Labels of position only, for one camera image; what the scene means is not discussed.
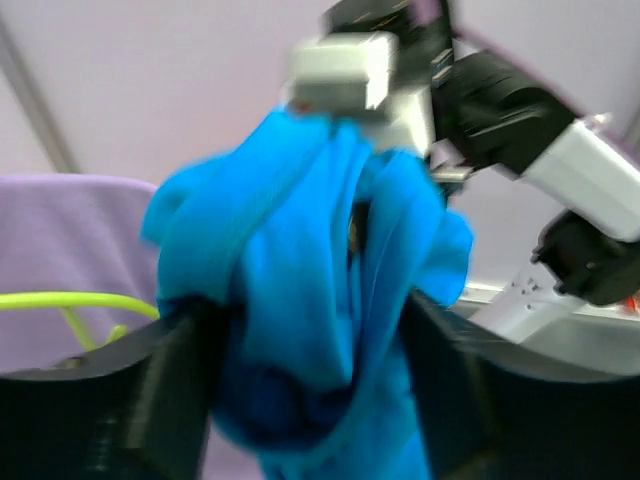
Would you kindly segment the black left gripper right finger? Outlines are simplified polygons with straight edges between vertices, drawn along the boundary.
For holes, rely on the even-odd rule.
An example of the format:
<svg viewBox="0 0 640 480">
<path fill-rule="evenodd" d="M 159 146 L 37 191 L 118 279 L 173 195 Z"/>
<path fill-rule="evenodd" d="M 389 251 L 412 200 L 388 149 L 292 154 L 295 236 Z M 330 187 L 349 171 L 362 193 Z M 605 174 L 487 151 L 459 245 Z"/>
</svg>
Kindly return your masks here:
<svg viewBox="0 0 640 480">
<path fill-rule="evenodd" d="M 433 478 L 638 478 L 638 377 L 512 344 L 418 290 L 399 332 Z"/>
</svg>

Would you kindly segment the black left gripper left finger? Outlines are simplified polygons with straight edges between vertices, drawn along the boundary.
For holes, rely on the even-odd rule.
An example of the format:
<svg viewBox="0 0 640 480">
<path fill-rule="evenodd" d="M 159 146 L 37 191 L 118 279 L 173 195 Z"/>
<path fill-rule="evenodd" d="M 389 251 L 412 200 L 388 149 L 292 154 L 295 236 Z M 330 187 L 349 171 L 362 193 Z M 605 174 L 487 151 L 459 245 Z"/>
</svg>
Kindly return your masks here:
<svg viewBox="0 0 640 480">
<path fill-rule="evenodd" d="M 219 313 L 189 300 L 105 347 L 2 375 L 2 478 L 197 478 Z"/>
</svg>

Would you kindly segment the blue t-shirt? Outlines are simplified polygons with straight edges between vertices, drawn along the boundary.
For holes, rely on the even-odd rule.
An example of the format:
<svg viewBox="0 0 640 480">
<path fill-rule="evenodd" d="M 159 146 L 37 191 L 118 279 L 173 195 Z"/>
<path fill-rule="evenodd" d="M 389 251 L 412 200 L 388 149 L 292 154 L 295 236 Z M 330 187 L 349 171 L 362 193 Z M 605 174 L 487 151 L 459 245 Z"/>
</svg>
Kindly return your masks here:
<svg viewBox="0 0 640 480">
<path fill-rule="evenodd" d="M 421 161 L 349 122 L 270 113 L 154 194 L 162 313 L 235 304 L 212 411 L 269 479 L 426 479 L 397 322 L 412 288 L 459 298 L 473 235 Z"/>
</svg>

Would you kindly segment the purple t-shirt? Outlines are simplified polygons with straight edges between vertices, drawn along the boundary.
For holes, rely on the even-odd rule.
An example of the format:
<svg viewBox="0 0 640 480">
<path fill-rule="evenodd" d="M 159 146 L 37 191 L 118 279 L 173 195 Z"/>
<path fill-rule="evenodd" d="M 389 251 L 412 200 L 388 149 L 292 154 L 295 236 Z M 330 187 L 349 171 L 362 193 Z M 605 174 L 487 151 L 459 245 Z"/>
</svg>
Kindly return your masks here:
<svg viewBox="0 0 640 480">
<path fill-rule="evenodd" d="M 155 307 L 155 251 L 139 240 L 156 187 L 109 176 L 1 176 L 1 294 L 119 294 Z M 95 345 L 148 315 L 121 308 L 75 310 Z M 50 366 L 81 353 L 56 308 L 1 311 L 1 372 Z"/>
</svg>

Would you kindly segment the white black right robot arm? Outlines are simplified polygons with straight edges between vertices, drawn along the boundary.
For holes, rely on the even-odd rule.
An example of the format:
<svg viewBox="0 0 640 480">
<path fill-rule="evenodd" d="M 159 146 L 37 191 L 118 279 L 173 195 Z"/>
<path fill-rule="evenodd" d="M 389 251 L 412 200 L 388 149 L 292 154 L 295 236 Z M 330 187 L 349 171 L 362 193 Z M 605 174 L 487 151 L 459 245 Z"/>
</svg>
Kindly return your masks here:
<svg viewBox="0 0 640 480">
<path fill-rule="evenodd" d="M 554 93 L 498 54 L 457 57 L 445 1 L 341 1 L 331 38 L 384 33 L 392 72 L 366 109 L 383 149 L 428 157 L 446 140 L 473 174 L 496 167 L 562 204 L 529 264 L 475 324 L 514 343 L 586 304 L 609 306 L 639 288 L 639 171 Z"/>
</svg>

